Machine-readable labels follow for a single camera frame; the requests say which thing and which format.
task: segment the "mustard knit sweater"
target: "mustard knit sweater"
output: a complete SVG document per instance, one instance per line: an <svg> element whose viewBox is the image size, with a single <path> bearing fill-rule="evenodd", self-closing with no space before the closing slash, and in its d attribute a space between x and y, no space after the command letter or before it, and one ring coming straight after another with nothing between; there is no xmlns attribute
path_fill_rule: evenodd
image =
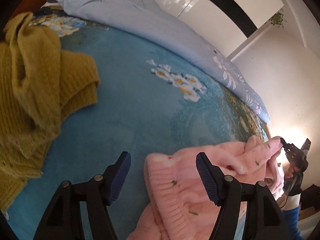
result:
<svg viewBox="0 0 320 240"><path fill-rule="evenodd" d="M0 42L0 209L5 211L29 178L41 176L61 122L97 103L94 59L60 48L48 27L29 26L31 13L7 23Z"/></svg>

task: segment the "hanging plant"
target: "hanging plant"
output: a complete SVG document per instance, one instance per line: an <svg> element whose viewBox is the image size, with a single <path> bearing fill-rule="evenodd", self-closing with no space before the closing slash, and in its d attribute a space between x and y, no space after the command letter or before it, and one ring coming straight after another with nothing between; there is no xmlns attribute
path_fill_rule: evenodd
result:
<svg viewBox="0 0 320 240"><path fill-rule="evenodd" d="M286 22L286 20L283 18L283 14L281 12L277 12L269 20L272 25L278 25L278 27L282 26L282 28L284 28L283 21Z"/></svg>

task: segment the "pink fleece garment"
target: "pink fleece garment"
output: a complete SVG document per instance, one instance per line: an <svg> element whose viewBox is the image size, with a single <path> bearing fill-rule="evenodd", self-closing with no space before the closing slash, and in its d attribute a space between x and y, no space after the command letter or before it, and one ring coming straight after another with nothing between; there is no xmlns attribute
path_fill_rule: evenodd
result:
<svg viewBox="0 0 320 240"><path fill-rule="evenodd" d="M208 240L220 208L207 196L196 169L196 155L205 152L213 165L240 182L264 180L272 193L283 187L276 157L282 144L275 137L261 143L252 136L247 143L185 148L173 156L147 156L144 175L150 204L127 240ZM239 218L246 204L242 203Z"/></svg>

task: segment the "black stripe panel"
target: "black stripe panel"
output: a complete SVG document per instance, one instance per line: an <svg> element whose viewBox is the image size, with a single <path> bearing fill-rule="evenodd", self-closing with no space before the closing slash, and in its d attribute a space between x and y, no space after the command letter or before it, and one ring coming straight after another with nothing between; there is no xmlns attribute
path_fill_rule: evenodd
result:
<svg viewBox="0 0 320 240"><path fill-rule="evenodd" d="M248 38L257 27L245 11L234 0L210 0L219 7Z"/></svg>

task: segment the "blue sleeve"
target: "blue sleeve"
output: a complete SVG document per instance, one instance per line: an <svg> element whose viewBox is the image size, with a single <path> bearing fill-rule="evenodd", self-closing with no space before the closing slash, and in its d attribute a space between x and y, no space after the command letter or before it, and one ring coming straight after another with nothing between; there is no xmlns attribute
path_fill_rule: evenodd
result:
<svg viewBox="0 0 320 240"><path fill-rule="evenodd" d="M292 240L303 240L301 233L297 227L299 218L299 208L282 211L284 220L289 227Z"/></svg>

